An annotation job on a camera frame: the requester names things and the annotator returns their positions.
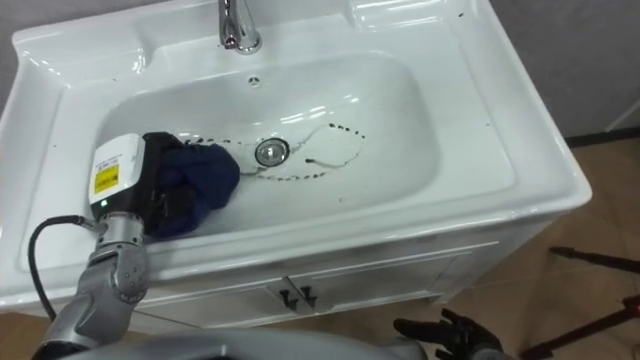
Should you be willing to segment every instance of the cabinet door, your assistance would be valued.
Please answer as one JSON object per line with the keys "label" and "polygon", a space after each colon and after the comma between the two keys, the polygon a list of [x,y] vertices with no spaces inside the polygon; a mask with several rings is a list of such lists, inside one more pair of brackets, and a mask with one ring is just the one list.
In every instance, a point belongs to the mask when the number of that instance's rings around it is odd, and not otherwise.
{"label": "cabinet door", "polygon": [[129,331],[136,331],[143,334],[159,335],[178,331],[193,330],[195,327],[183,323],[177,323],[167,319],[161,319],[147,314],[134,311],[131,314]]}
{"label": "cabinet door", "polygon": [[[296,306],[287,308],[281,291]],[[140,313],[158,316],[202,328],[269,323],[304,313],[306,304],[295,289],[281,279],[219,289],[214,292],[148,304]]]}
{"label": "cabinet door", "polygon": [[469,253],[406,257],[290,279],[299,289],[306,288],[305,292],[317,297],[317,312],[339,311],[439,295],[433,285],[454,261]]}

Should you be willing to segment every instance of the sink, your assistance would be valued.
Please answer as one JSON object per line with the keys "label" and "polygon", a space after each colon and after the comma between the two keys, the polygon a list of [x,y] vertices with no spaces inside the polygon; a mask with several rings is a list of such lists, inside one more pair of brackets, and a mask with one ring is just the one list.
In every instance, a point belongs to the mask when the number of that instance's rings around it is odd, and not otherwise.
{"label": "sink", "polygon": [[[590,198],[489,2],[250,5],[263,46],[249,56],[220,47],[209,0],[15,34],[19,70],[0,122],[3,293],[33,298],[31,231],[90,215],[93,151],[125,133],[218,144],[243,174],[199,229],[148,247],[154,279],[557,214]],[[289,151],[273,167],[255,156],[269,139]],[[42,277],[51,296],[68,295],[94,241],[70,227],[41,237]]]}
{"label": "sink", "polygon": [[[229,205],[190,237],[396,201],[427,187],[440,161],[411,72],[375,54],[270,66],[135,95],[106,116],[97,144],[150,131],[221,145],[240,165],[243,176]],[[255,159],[257,145],[269,138],[289,145],[280,166]]]}

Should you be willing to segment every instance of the black cable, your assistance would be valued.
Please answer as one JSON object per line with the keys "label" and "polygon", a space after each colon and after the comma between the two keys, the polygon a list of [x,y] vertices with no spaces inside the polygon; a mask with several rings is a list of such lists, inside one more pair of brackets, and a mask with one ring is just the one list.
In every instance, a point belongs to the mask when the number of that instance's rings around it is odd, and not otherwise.
{"label": "black cable", "polygon": [[74,224],[81,225],[85,223],[87,219],[78,215],[70,215],[70,216],[56,216],[49,218],[33,230],[33,234],[31,234],[31,238],[29,238],[29,247],[27,249],[27,257],[29,259],[29,272],[31,273],[31,279],[33,280],[33,286],[36,288],[36,292],[38,293],[38,297],[40,298],[40,302],[42,303],[42,307],[49,315],[49,319],[51,321],[56,319],[56,311],[51,306],[49,299],[47,298],[47,294],[44,292],[44,288],[42,287],[42,282],[40,281],[40,275],[38,275],[38,268],[36,267],[36,240],[38,236],[46,228],[50,225],[59,225],[59,224]]}

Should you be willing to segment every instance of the sink countertop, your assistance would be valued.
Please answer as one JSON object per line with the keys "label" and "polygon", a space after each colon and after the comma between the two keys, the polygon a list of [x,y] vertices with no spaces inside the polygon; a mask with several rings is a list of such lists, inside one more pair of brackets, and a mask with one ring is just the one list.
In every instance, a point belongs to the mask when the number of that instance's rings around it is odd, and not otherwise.
{"label": "sink countertop", "polygon": [[[350,0],[348,10],[336,6],[345,1],[327,2],[326,8],[307,9],[301,4],[304,9],[292,18],[266,21],[259,28],[264,47],[248,57],[220,53],[216,6],[210,1],[172,1],[18,32],[13,40],[20,67],[0,122],[0,309],[37,302],[23,256],[24,239],[35,225],[49,216],[87,212],[87,204],[81,205],[86,179],[71,175],[85,173],[83,163],[92,155],[102,123],[80,116],[97,111],[83,107],[91,102],[82,100],[107,99],[110,102],[105,100],[101,106],[108,113],[130,96],[211,74],[258,71],[263,63],[295,66],[362,53],[395,58],[418,79],[424,92],[435,133],[432,141],[440,149],[439,173],[415,196],[382,205],[150,245],[152,279],[176,279],[505,223],[567,211],[589,200],[591,190],[584,175],[488,1],[403,0],[405,11],[395,12],[385,11],[385,5],[376,0]],[[424,8],[415,11],[416,6]],[[413,35],[414,27],[431,30]],[[424,44],[413,50],[420,56],[394,56],[394,46],[402,44],[391,40],[405,33],[406,41]],[[291,34],[290,41],[279,41],[281,34]],[[325,42],[314,43],[314,34]],[[342,39],[345,44],[335,45]],[[389,41],[374,46],[379,39]],[[327,55],[322,46],[336,50]],[[433,61],[423,61],[424,53],[434,49],[427,58]],[[279,58],[279,52],[285,51],[295,55]],[[449,59],[449,54],[459,56]],[[425,79],[450,87],[428,88]],[[451,117],[454,113],[464,121]],[[76,122],[66,124],[62,118],[58,122],[61,114],[74,114],[69,119]],[[480,122],[483,116],[488,120]],[[69,142],[59,142],[65,136]],[[78,155],[78,149],[87,152]],[[78,160],[52,160],[57,158]],[[470,169],[477,176],[461,172]],[[72,198],[65,198],[74,190]],[[84,268],[82,259],[93,248],[92,235],[69,227],[47,233],[39,240],[46,250],[39,249],[37,256],[48,296],[60,301],[75,291]],[[52,245],[56,239],[59,246]]]}

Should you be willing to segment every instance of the drain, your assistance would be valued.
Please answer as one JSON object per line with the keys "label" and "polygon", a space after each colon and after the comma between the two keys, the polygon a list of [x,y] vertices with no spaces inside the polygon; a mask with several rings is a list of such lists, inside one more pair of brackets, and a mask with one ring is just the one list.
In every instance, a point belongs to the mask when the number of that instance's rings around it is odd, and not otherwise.
{"label": "drain", "polygon": [[278,166],[288,157],[289,144],[282,139],[267,139],[256,147],[256,161],[262,166]]}
{"label": "drain", "polygon": [[260,86],[260,78],[258,78],[257,76],[252,76],[249,78],[249,80],[247,80],[247,82],[249,83],[249,85],[251,85],[251,87],[258,87]]}

